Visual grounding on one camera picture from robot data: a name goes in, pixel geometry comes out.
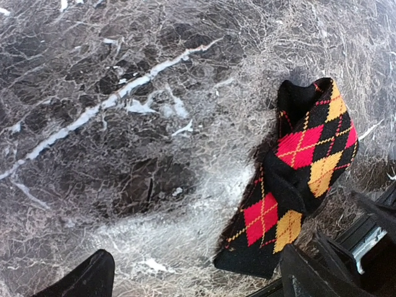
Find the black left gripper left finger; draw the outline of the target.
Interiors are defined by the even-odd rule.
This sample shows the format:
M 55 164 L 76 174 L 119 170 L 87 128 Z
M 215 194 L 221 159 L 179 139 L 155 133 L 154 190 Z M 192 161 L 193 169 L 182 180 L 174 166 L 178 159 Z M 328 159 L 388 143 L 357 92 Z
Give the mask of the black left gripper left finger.
M 115 262 L 99 249 L 58 282 L 36 293 L 36 297 L 111 297 Z

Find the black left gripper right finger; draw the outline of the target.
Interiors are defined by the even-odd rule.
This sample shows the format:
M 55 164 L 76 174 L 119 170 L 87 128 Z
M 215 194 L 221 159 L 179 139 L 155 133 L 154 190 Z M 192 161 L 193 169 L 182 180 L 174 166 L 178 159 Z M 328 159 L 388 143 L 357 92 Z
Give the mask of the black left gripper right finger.
M 346 282 L 292 244 L 284 247 L 280 261 L 284 296 L 371 296 Z

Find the red orange argyle sock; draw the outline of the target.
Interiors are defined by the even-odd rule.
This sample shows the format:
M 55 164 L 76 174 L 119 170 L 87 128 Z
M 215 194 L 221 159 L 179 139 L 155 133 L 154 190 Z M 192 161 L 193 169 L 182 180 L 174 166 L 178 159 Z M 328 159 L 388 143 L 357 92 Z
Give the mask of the red orange argyle sock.
M 270 279 L 284 247 L 321 206 L 359 147 L 346 104 L 330 77 L 307 87 L 282 82 L 278 138 L 260 159 L 244 198 L 225 228 L 214 266 Z

